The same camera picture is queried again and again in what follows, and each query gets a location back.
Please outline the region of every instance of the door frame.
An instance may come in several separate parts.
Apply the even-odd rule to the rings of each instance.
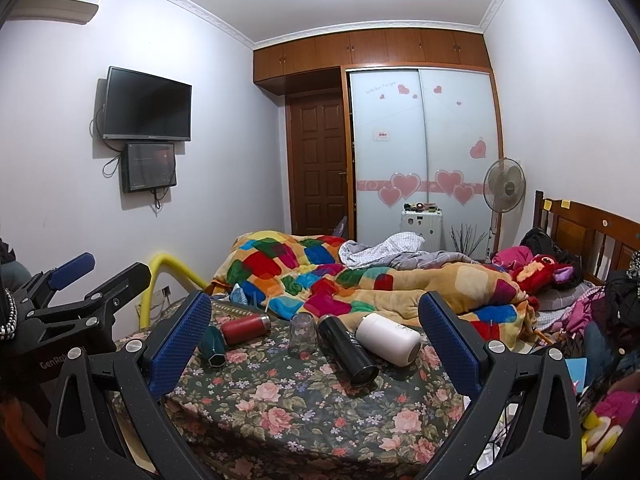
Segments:
[[[312,95],[334,95],[340,96],[341,88],[328,88],[323,90],[311,90],[308,92],[299,92],[297,94],[288,94],[285,95],[285,114],[286,114],[286,131],[287,131],[287,178],[289,179],[289,214],[291,218],[291,232],[295,232],[297,224],[296,224],[296,194],[293,189],[293,181],[295,178],[293,171],[293,136],[291,131],[291,101],[301,98],[301,97],[309,97]],[[350,154],[347,152],[347,208],[349,208],[349,165],[350,165]],[[351,210],[348,209],[347,215],[351,214]]]
[[[484,66],[473,65],[460,65],[453,63],[424,63],[424,62],[384,62],[384,63],[359,63],[343,65],[340,67],[340,75],[342,81],[342,104],[344,106],[344,139],[347,149],[347,216],[348,216],[348,229],[351,238],[355,238],[356,235],[356,203],[355,203],[355,176],[354,166],[355,160],[353,158],[353,132],[351,131],[351,110],[349,107],[349,89],[347,82],[347,72],[353,69],[363,68],[452,68],[456,70],[467,70],[470,72],[484,72],[489,74],[491,80],[491,88],[494,93],[494,108],[495,108],[495,121],[498,130],[498,158],[504,157],[504,150],[502,145],[502,120],[500,118],[500,104],[498,102],[498,89],[495,85],[494,71],[491,68]],[[498,244],[500,243],[500,229],[502,226],[502,214],[495,213],[497,215],[495,238],[494,238],[494,251],[498,250]]]

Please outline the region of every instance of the white bottle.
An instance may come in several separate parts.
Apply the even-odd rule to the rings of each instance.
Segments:
[[[360,322],[356,339],[370,352],[403,367],[415,361],[422,338],[409,327],[371,313]]]

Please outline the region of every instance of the brown wooden door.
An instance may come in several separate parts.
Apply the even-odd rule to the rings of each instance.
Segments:
[[[422,36],[422,49],[424,50],[424,60],[426,62],[460,63],[458,51],[456,50],[456,40],[453,37],[452,30],[423,28],[420,34]]]
[[[424,61],[420,29],[388,28],[385,37],[389,61]]]
[[[289,195],[295,235],[331,234],[347,214],[341,94],[289,101]]]
[[[453,32],[458,46],[458,55],[460,63],[463,65],[482,66],[491,68],[489,55],[484,45],[484,36],[475,34],[474,32],[461,32],[456,30]]]
[[[351,60],[354,63],[384,63],[389,61],[385,29],[356,30],[349,33]]]
[[[351,64],[351,41],[348,32],[316,36],[318,68]]]
[[[285,75],[318,68],[314,38],[284,43],[282,45],[282,66]]]
[[[282,45],[254,51],[254,81],[282,75]]]

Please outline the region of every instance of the red plush toy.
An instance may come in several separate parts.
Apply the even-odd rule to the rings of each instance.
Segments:
[[[559,264],[551,256],[539,254],[522,269],[510,272],[513,281],[527,294],[535,294],[551,283],[564,283],[574,275],[571,265]]]

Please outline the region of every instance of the silver bolt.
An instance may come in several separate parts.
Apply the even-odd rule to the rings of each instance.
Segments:
[[[495,354],[501,354],[502,352],[504,352],[506,348],[504,346],[504,343],[495,339],[492,341],[489,341],[489,344],[487,346],[489,347],[489,350],[491,350],[491,352]]]
[[[82,350],[77,346],[74,346],[69,352],[67,352],[66,356],[69,359],[78,359],[82,355]]]
[[[141,348],[142,348],[142,341],[140,341],[140,339],[132,339],[125,346],[125,350],[131,353],[137,352]]]
[[[549,357],[551,357],[555,361],[559,361],[560,359],[562,359],[562,352],[559,351],[557,348],[550,348]]]

